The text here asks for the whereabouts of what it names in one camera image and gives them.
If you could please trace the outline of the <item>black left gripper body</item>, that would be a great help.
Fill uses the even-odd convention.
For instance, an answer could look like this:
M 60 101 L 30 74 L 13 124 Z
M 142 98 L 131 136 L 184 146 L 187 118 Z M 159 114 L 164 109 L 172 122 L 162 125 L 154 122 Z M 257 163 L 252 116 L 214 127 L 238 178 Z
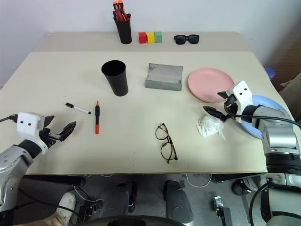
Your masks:
M 47 148 L 53 146 L 57 140 L 64 141 L 65 137 L 63 134 L 52 133 L 49 128 L 44 128 L 39 132 L 40 139 L 47 145 Z

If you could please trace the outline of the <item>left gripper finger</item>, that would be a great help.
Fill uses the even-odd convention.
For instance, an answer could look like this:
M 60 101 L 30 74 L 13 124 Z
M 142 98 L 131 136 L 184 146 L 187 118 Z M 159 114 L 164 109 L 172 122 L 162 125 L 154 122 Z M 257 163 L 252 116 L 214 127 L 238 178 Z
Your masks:
M 44 126 L 43 126 L 44 129 L 51 123 L 54 117 L 55 117 L 54 115 L 44 117 Z
M 63 131 L 59 134 L 59 141 L 63 142 L 74 131 L 76 123 L 76 121 L 73 121 L 64 127 Z

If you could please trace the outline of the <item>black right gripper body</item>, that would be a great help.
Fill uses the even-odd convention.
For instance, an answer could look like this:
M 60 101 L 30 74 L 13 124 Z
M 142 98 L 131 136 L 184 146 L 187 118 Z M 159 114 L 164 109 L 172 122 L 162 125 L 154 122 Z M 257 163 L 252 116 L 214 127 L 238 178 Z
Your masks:
M 235 115 L 238 111 L 238 106 L 236 104 L 236 97 L 234 94 L 228 96 L 226 101 L 224 102 L 224 110 L 226 111 L 227 115 L 231 118 L 235 118 Z

